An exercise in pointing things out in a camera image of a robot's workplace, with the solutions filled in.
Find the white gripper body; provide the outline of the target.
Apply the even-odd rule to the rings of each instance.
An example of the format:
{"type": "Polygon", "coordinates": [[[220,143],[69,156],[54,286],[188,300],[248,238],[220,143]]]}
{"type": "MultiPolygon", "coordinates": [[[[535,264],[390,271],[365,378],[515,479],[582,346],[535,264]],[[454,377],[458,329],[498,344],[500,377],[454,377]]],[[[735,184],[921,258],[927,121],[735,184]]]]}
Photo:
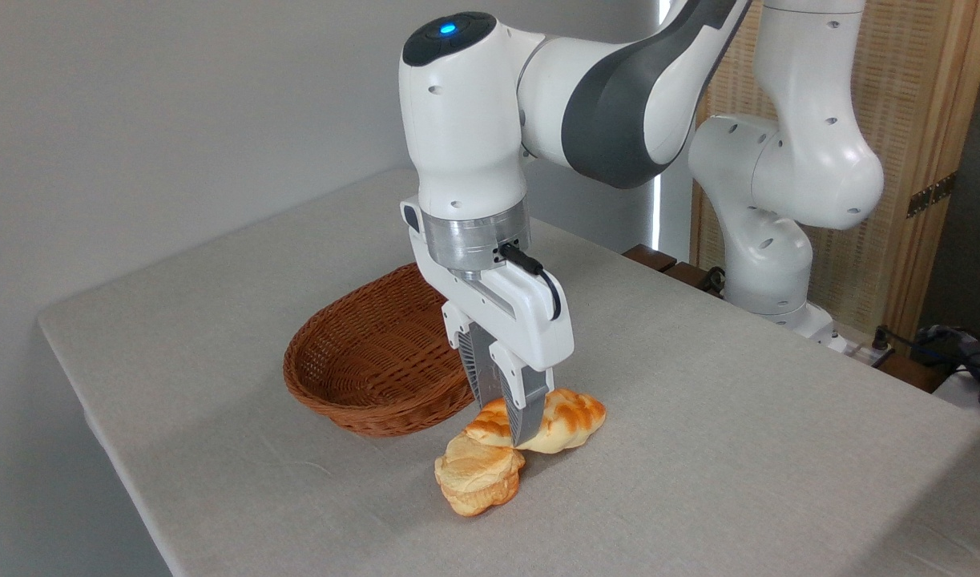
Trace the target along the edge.
{"type": "Polygon", "coordinates": [[[533,369],[552,368],[571,355],[571,318],[559,281],[552,280],[551,291],[541,276],[526,273],[510,260],[480,272],[478,279],[461,278],[431,258],[426,230],[416,230],[424,225],[416,196],[401,202],[401,214],[410,226],[410,244],[427,284],[533,369]]]}

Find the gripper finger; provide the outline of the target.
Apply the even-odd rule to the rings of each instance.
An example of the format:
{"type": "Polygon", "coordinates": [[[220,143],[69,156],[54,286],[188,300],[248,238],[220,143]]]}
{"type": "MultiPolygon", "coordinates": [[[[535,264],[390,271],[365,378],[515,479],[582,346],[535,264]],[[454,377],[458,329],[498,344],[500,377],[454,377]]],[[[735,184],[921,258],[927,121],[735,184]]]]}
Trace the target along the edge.
{"type": "Polygon", "coordinates": [[[518,448],[540,430],[546,395],[551,391],[551,368],[531,368],[501,342],[490,345],[490,357],[502,379],[511,441],[518,448]]]}
{"type": "Polygon", "coordinates": [[[450,347],[459,351],[469,387],[479,408],[503,397],[496,364],[490,356],[490,345],[494,343],[494,337],[468,318],[454,302],[443,304],[442,314],[450,347]]]}

